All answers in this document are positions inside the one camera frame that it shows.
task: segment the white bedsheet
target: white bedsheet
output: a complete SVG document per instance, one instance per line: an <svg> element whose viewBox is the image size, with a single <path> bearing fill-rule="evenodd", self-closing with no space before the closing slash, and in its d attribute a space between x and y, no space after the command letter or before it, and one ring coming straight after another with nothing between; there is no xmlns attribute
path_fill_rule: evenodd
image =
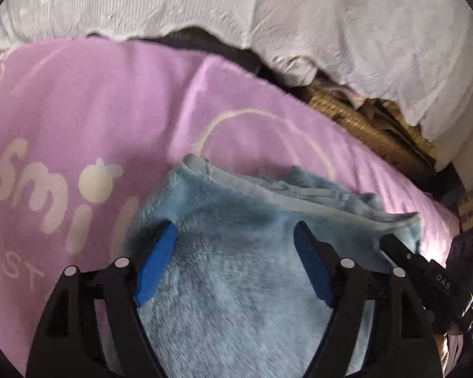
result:
<svg viewBox="0 0 473 378"><path fill-rule="evenodd" d="M367 97L395 100L426 139L450 129L438 168L473 125L465 0L6 0L0 47L89 32L155 37L191 25L253 49L290 85L310 83L321 68Z"/></svg>

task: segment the pink blanket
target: pink blanket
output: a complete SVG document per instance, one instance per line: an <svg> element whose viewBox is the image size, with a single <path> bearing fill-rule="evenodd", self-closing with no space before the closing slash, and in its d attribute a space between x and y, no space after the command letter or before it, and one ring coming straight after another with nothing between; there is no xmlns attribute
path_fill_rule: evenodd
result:
<svg viewBox="0 0 473 378"><path fill-rule="evenodd" d="M24 46L0 64L0 347L24 372L65 266L119 254L137 207L188 153L278 178L293 165L387 212L419 211L423 254L447 258L458 223L336 123L198 52L96 38Z"/></svg>

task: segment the light blue fleece towel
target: light blue fleece towel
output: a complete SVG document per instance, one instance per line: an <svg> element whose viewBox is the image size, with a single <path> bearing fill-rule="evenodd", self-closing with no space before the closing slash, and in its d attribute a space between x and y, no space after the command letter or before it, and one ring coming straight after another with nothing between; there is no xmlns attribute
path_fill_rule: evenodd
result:
<svg viewBox="0 0 473 378"><path fill-rule="evenodd" d="M142 207L128 232L131 255L146 228L178 227L172 261L139 314L171 378L300 378L331 315L314 292L293 243L304 220L318 240L368 270L389 272L379 240L394 233L418 251L417 213L382 211L373 194L292 167L282 182L232 175L188 156ZM368 346L367 302L348 374Z"/></svg>

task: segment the blue gripper pad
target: blue gripper pad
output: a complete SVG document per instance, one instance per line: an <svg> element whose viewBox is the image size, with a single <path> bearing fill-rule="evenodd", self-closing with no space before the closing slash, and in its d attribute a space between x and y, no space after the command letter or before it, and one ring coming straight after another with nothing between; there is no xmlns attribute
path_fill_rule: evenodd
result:
<svg viewBox="0 0 473 378"><path fill-rule="evenodd" d="M172 259L176 243L177 227L175 224L169 223L138 274L137 291L134 296L137 305L144 305L156 294L156 288Z"/></svg>
<svg viewBox="0 0 473 378"><path fill-rule="evenodd" d="M322 261L312 243L319 243L317 240L310 240L309 235L297 224L294 230L294 241L298 256L310 279L317 298L326 302L328 307L334 304L334 294L331 289L331 275L328 268Z"/></svg>

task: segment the white letter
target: white letter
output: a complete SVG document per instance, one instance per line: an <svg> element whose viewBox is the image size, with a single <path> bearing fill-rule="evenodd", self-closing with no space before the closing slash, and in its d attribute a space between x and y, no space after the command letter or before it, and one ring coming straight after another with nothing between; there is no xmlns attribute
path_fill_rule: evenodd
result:
<svg viewBox="0 0 473 378"><path fill-rule="evenodd" d="M49 173L41 162L28 165L19 178L18 187L13 196L13 206L17 206L26 184L33 180L35 187L30 196L30 209L38 212L46 202L47 192L51 192L52 205L44 216L40 229L45 234L51 234L58 228L65 217L68 205L67 182L61 175Z"/></svg>
<svg viewBox="0 0 473 378"><path fill-rule="evenodd" d="M65 240L65 250L68 251L68 254L76 255L84 248L88 239L92 218L93 211L87 204L81 204L76 208L67 239Z"/></svg>
<svg viewBox="0 0 473 378"><path fill-rule="evenodd" d="M18 269L18 266L16 266L12 260L10 259L10 257L15 257L16 260L18 261L18 263L21 263L21 259L19 258L19 256L14 253L13 251L8 251L5 253L5 258L7 259L7 261L9 262L9 264L14 268L14 271L13 272L9 272L9 270L7 270L5 268L5 263L2 262L2 268L3 268L3 271L5 272L6 275L8 275L9 277L13 278L13 279L17 279L19 277L19 269Z"/></svg>
<svg viewBox="0 0 473 378"><path fill-rule="evenodd" d="M110 259L115 260L119 257L121 253L121 245L125 240L126 231L130 226L130 223L135 216L140 204L138 197L133 196L126 200L124 206L121 208L121 211L117 215L117 219L114 224L114 229L112 230L112 235L110 236Z"/></svg>
<svg viewBox="0 0 473 378"><path fill-rule="evenodd" d="M27 151L28 142L21 138L15 139L0 158L0 202L7 199L14 188L16 174L10 159L16 155L19 159L23 160Z"/></svg>
<svg viewBox="0 0 473 378"><path fill-rule="evenodd" d="M25 266L30 269L30 290L33 291L33 275L38 274L40 277L44 277L45 275L43 272L41 272L40 270L37 270L27 261L25 261Z"/></svg>

